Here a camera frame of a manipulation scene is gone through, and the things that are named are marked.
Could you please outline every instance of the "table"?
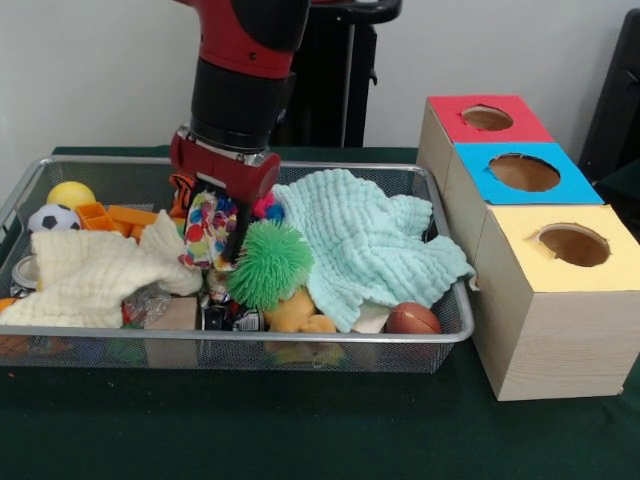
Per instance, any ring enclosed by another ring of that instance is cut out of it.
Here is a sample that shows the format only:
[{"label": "table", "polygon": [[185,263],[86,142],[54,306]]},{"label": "table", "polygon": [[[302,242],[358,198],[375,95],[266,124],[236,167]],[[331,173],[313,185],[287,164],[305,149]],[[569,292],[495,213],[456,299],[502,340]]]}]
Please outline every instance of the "table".
[{"label": "table", "polygon": [[[412,163],[412,149],[281,149]],[[166,155],[157,149],[65,154]],[[498,403],[471,342],[435,375],[0,369],[2,478],[640,478],[624,395]]]}]

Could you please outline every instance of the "soccer ball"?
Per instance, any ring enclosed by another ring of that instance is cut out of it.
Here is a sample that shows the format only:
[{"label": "soccer ball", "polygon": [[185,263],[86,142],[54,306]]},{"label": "soccer ball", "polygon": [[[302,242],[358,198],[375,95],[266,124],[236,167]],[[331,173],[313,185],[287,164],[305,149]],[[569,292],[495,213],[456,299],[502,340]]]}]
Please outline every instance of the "soccer ball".
[{"label": "soccer ball", "polygon": [[27,226],[32,233],[80,230],[80,219],[64,205],[50,203],[31,215]]}]

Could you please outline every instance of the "blue lid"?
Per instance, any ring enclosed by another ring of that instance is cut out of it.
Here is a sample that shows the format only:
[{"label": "blue lid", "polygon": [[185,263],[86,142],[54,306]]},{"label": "blue lid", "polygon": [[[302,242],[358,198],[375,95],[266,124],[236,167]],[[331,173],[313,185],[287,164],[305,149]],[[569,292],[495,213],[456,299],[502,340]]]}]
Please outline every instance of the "blue lid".
[{"label": "blue lid", "polygon": [[[492,205],[568,205],[604,202],[557,143],[456,143],[455,148],[480,195]],[[544,192],[518,190],[503,183],[491,170],[492,160],[505,155],[533,157],[553,167],[559,183]]]}]

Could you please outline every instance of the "yellow square top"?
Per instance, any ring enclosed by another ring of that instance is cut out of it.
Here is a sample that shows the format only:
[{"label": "yellow square top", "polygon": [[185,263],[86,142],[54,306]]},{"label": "yellow square top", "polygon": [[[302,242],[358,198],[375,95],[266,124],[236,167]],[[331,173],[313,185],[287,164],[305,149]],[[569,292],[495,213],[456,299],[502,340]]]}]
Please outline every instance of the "yellow square top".
[{"label": "yellow square top", "polygon": [[535,292],[640,290],[640,245],[610,206],[490,210]]}]

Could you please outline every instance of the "circular hole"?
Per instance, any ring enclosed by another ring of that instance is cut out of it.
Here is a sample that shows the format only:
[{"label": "circular hole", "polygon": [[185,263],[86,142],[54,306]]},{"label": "circular hole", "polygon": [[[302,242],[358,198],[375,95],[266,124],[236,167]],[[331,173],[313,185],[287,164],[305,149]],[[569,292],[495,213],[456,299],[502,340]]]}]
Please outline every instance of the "circular hole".
[{"label": "circular hole", "polygon": [[539,240],[555,253],[556,258],[579,267],[601,265],[611,254],[604,238],[579,225],[551,225],[540,233]]},{"label": "circular hole", "polygon": [[486,105],[475,105],[468,108],[462,112],[462,118],[469,125],[487,132],[499,132],[513,126],[513,119],[509,114]]},{"label": "circular hole", "polygon": [[551,165],[519,153],[500,155],[489,168],[502,183],[525,192],[546,192],[560,183],[560,173]]}]

